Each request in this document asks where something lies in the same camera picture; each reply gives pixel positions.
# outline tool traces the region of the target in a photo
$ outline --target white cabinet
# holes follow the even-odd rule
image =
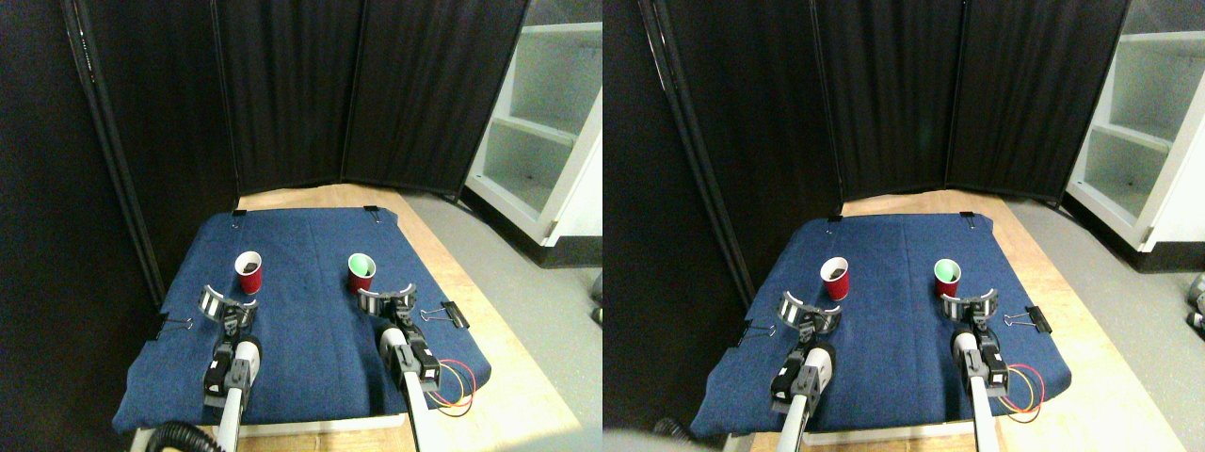
[[[1122,35],[1068,193],[1135,251],[1205,242],[1205,31]]]
[[[602,23],[524,27],[465,186],[537,245],[602,235]]]

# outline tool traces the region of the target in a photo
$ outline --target gray floor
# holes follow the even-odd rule
[[[1121,351],[1185,448],[1205,451],[1205,341],[1185,323],[1192,311],[1188,284],[1197,274],[1138,274],[1050,207],[1005,201]]]
[[[463,206],[429,194],[402,196],[486,294],[582,427],[598,435],[602,329],[589,317],[596,306],[589,288],[602,270],[541,269]]]

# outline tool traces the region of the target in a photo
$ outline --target shelf compartment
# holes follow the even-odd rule
[[[543,139],[552,140],[552,141],[559,142],[559,143],[565,145],[565,146],[574,146],[574,142],[577,141],[577,134],[571,134],[571,133],[568,133],[568,131],[564,131],[564,130],[559,130],[559,129],[556,129],[556,128],[541,124],[539,122],[527,121],[527,119],[523,119],[523,118],[515,118],[515,117],[507,117],[507,116],[495,116],[494,117],[494,124],[500,124],[500,125],[505,125],[505,127],[519,129],[522,131],[525,131],[525,133],[529,133],[529,134],[533,134],[533,135],[539,135],[539,136],[541,136]]]
[[[1205,31],[1145,33],[1122,35],[1121,47],[1176,57],[1205,58]]]
[[[1118,124],[1092,124],[1092,130],[1105,133],[1118,139],[1130,141],[1135,145],[1148,147],[1162,153],[1171,151],[1171,141],[1146,134],[1125,125]]]
[[[1122,36],[1113,67],[1104,122],[1174,142],[1205,74],[1205,33]]]
[[[1124,130],[1093,127],[1082,183],[1136,218],[1154,189],[1168,152],[1118,136],[1115,133],[1119,129]]]
[[[482,175],[522,200],[534,212],[543,211],[569,162],[574,140],[549,137],[539,124],[499,122],[490,128]]]
[[[581,131],[602,89],[602,24],[524,27],[513,64],[509,116]]]

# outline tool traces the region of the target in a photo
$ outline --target cup rim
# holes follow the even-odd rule
[[[941,278],[937,277],[937,265],[941,264],[941,262],[944,262],[944,260],[950,260],[951,264],[954,264],[954,280],[953,281],[941,281]],[[947,283],[947,284],[953,284],[953,283],[963,280],[963,266],[958,265],[958,262],[956,262],[954,259],[951,259],[951,258],[937,259],[937,262],[933,263],[933,277],[935,280],[940,281],[940,282],[944,282],[944,283]]]
[[[833,275],[833,270],[836,270],[836,269],[844,269],[845,272],[841,274],[841,276],[837,276],[835,278],[829,278],[828,275]],[[848,274],[850,274],[850,262],[845,260],[845,258],[842,258],[842,257],[829,258],[828,260],[824,262],[823,265],[821,265],[821,280],[823,280],[824,282],[837,281],[837,280],[845,277],[845,275],[848,275]]]
[[[243,272],[242,269],[245,269],[249,263],[255,263],[255,270],[252,270],[249,274]],[[254,251],[243,251],[242,254],[239,254],[239,257],[234,259],[234,271],[241,276],[254,275],[257,271],[259,271],[259,269],[263,268],[264,268],[264,258]]]
[[[355,270],[352,270],[352,258],[354,258],[357,256],[363,256],[364,258],[369,259],[369,274],[368,275],[364,275],[364,276],[355,275]],[[347,271],[351,272],[352,275],[355,275],[357,277],[363,277],[363,278],[374,277],[374,276],[376,276],[376,260],[372,260],[371,256],[368,256],[368,254],[364,254],[364,253],[352,253],[352,256],[347,257]]]

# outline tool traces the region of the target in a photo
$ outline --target black cable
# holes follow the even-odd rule
[[[223,452],[222,446],[200,428],[180,421],[169,421],[155,427],[146,450],[161,452],[167,447],[183,452]]]

